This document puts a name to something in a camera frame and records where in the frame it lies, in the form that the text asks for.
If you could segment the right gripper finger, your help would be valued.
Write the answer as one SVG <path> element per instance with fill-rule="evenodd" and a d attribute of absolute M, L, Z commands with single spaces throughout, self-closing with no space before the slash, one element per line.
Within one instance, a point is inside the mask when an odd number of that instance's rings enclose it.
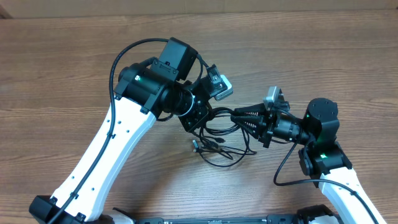
<path fill-rule="evenodd" d="M 267 121 L 263 116 L 231 116 L 231 121 L 255 139 L 259 139 L 267 128 Z"/>
<path fill-rule="evenodd" d="M 246 106 L 242 108 L 236 108 L 234 110 L 236 116 L 263 116 L 267 113 L 266 107 L 263 103 L 259 103 L 252 106 Z"/>

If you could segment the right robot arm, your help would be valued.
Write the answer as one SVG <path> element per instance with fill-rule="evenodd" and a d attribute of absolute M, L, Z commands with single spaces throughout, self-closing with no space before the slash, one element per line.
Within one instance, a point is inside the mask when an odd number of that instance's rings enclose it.
<path fill-rule="evenodd" d="M 263 104 L 237 108 L 233 123 L 268 148 L 275 139 L 302 145 L 298 151 L 306 179 L 286 182 L 286 186 L 313 183 L 330 201 L 338 216 L 316 206 L 301 210 L 302 223 L 384 223 L 384 219 L 362 188 L 351 161 L 336 140 L 340 127 L 338 105 L 315 98 L 303 118 L 290 113 L 287 101 L 266 100 Z"/>

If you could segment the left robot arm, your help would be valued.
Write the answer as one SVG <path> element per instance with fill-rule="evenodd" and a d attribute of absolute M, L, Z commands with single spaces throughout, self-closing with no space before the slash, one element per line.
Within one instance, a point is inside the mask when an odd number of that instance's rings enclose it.
<path fill-rule="evenodd" d="M 195 117 L 197 98 L 193 88 L 180 82 L 200 56 L 178 39 L 164 42 L 160 57 L 124 68 L 114 85 L 114 72 L 121 57 L 144 41 L 129 45 L 116 57 L 109 76 L 111 104 L 103 124 L 63 184 L 51 196 L 38 195 L 31 203 L 29 213 L 39 223 L 98 220 L 124 163 L 160 114 L 178 116 L 184 126 Z"/>

